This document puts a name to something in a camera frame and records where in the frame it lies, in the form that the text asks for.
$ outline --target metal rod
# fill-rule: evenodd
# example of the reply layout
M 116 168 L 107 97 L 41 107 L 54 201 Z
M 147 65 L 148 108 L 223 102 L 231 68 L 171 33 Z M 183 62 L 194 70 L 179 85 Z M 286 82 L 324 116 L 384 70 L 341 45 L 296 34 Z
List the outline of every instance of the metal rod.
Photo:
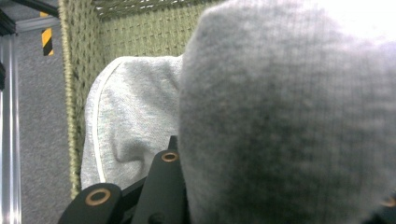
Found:
M 1 93 L 1 219 L 21 223 L 21 156 L 18 107 L 16 35 L 0 37 L 2 63 L 6 68 L 6 88 Z
M 19 3 L 26 7 L 45 12 L 53 17 L 59 18 L 59 12 L 57 7 L 53 7 L 47 3 L 40 2 L 37 0 L 11 0 L 13 2 Z
M 26 21 L 17 21 L 17 33 L 23 33 L 33 30 L 40 30 L 49 28 L 51 26 L 59 25 L 60 22 L 55 17 L 40 17 L 36 19 L 26 20 Z

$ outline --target gray wall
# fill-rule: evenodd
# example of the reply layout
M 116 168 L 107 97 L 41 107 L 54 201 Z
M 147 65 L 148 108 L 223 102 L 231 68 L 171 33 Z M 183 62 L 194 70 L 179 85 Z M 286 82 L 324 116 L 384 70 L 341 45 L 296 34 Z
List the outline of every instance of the gray wall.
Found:
M 39 17 L 28 7 L 0 4 L 14 21 Z M 45 57 L 40 31 L 18 36 L 22 223 L 57 223 L 71 201 L 60 27 L 52 28 L 52 43 L 55 54 Z

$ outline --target green mesh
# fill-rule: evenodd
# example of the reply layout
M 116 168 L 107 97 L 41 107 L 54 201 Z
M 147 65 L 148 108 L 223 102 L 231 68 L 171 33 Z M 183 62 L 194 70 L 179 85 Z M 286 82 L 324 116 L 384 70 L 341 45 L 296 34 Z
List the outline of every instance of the green mesh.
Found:
M 135 7 L 128 9 L 123 5 L 127 2 Z M 92 0 L 60 0 L 72 198 L 81 188 L 84 106 L 95 78 L 120 56 L 182 54 L 199 15 L 215 2 L 108 0 L 93 4 Z M 130 10 L 129 16 L 123 16 L 128 10 L 105 13 L 96 8 L 110 3 Z

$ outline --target gray knit fabric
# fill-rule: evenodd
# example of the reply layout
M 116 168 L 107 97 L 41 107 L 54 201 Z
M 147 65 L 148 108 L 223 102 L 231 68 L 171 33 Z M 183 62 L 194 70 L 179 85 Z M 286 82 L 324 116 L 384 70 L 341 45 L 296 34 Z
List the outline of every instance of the gray knit fabric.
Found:
M 145 177 L 177 134 L 181 57 L 121 57 L 95 80 L 86 104 L 81 182 L 122 189 Z
M 193 224 L 356 224 L 396 186 L 394 27 L 364 36 L 334 15 L 294 0 L 204 13 L 180 77 Z

